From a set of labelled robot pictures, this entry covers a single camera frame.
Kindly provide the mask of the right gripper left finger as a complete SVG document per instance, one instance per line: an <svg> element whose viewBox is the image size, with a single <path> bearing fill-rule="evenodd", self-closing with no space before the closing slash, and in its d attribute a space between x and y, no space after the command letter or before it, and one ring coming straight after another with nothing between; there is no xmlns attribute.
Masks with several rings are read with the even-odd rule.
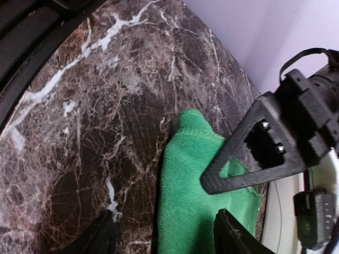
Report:
<svg viewBox="0 0 339 254"><path fill-rule="evenodd" d="M115 253L116 226L110 210L100 215L67 246L67 253Z"/></svg>

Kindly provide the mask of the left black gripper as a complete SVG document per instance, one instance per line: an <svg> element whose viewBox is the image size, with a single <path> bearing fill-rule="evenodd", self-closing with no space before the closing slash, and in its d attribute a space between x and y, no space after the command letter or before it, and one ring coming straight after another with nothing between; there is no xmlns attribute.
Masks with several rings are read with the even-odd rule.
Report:
<svg viewBox="0 0 339 254"><path fill-rule="evenodd" d="M337 147L337 70L322 68L306 78L294 69L275 95L278 100L271 92L258 97L224 141L200 177L206 193L225 193L306 172L307 164L318 164ZM222 178L221 170L242 144L261 169Z"/></svg>

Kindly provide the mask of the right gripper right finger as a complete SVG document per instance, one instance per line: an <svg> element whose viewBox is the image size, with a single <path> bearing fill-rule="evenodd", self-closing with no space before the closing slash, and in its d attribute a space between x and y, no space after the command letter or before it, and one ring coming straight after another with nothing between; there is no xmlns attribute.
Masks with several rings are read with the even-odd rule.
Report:
<svg viewBox="0 0 339 254"><path fill-rule="evenodd" d="M213 231L216 254L274 254L225 208L218 211Z"/></svg>

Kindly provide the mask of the green microfiber towel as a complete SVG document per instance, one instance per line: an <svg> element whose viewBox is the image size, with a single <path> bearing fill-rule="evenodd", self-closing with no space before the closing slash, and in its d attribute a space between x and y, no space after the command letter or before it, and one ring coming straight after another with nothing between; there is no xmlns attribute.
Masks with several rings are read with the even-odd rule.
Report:
<svg viewBox="0 0 339 254"><path fill-rule="evenodd" d="M214 220L222 208L255 235L262 202L256 188L209 195L200 184L200 176L223 142L201 112L181 113L179 130L165 148L161 169L158 253L214 253Z"/></svg>

